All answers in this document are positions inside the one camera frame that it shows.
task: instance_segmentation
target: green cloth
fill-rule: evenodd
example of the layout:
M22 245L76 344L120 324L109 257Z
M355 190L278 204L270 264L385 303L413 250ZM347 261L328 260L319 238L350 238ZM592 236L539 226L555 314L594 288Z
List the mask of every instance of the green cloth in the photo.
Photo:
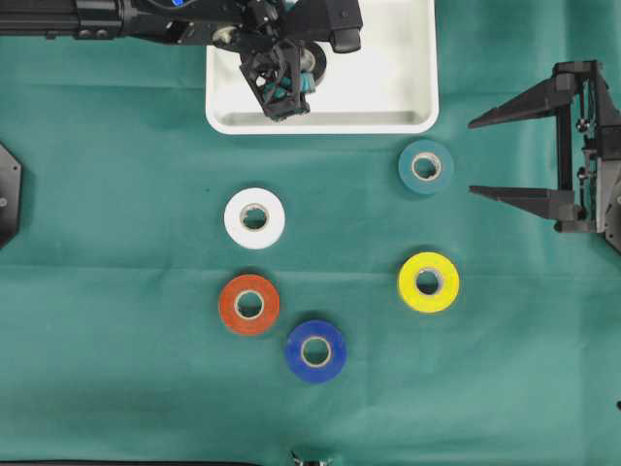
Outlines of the green cloth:
M0 40L0 140L24 165L21 231L0 251L0 457L287 465L289 449L309 448L363 466L621 462L621 256L468 194L554 186L552 120L466 128L564 60L600 59L621 104L620 3L437 10L441 117L425 137L450 148L456 174L429 199L397 173L411 136L216 133L202 48ZM263 251L222 224L230 196L254 185L287 212ZM419 250L462 276L438 316L397 294ZM228 332L216 307L246 271L282 299L256 339ZM314 316L348 347L318 386L282 353Z

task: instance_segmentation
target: orange tape roll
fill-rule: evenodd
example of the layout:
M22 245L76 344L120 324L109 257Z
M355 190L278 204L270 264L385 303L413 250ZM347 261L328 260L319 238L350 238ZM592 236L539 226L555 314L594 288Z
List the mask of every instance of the orange tape roll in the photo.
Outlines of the orange tape roll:
M256 316L247 317L240 312L239 301L248 293L256 294L261 300L261 309ZM273 284L258 275L241 275L229 282L218 301L220 318L231 331L253 337L265 333L278 319L280 297Z

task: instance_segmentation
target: white tray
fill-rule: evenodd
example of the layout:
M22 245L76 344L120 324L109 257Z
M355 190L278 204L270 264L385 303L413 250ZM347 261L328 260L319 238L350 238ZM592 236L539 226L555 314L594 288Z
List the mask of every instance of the white tray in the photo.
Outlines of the white tray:
M418 134L440 112L435 0L360 0L362 50L328 56L310 114L273 123L239 70L239 56L207 49L206 113L224 134Z

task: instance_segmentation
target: tape roll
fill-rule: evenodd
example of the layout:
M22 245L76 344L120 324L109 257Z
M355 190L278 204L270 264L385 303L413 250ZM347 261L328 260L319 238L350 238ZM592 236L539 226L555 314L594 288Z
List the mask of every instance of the tape roll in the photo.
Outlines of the tape roll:
M417 284L421 274L436 276L438 289L422 291ZM435 314L447 309L459 294L459 273L455 265L436 252L422 252L412 257L399 273L399 293L408 306L423 314Z
M258 228L246 226L248 214L258 209L265 216L265 223ZM244 189L235 194L224 210L224 226L238 245L248 250L263 250L273 245L284 231L284 208L270 191L259 187Z
M419 163L431 164L433 170L421 173ZM455 163L448 149L429 140L416 141L399 158L399 176L408 189L424 195L436 194L451 182Z
M328 349L327 358L321 363L314 364L305 356L306 345L313 340L323 342ZM289 334L284 357L291 372L304 382L326 383L343 369L347 350L343 335L337 327L323 320L309 320Z
M239 307L240 299L255 293L261 300L256 316L246 317ZM265 333L278 319L280 298L273 284L258 275L241 275L224 286L218 301L220 318L231 331L252 337Z

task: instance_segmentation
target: white tape roll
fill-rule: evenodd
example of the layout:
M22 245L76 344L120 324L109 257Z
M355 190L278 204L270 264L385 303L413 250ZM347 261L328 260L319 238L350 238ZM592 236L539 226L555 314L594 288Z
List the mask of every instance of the white tape roll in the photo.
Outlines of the white tape roll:
M263 211L265 224L250 228L244 220L254 209ZM244 189L234 195L224 210L224 226L238 245L248 250L263 250L273 245L284 231L284 208L270 191L259 187Z

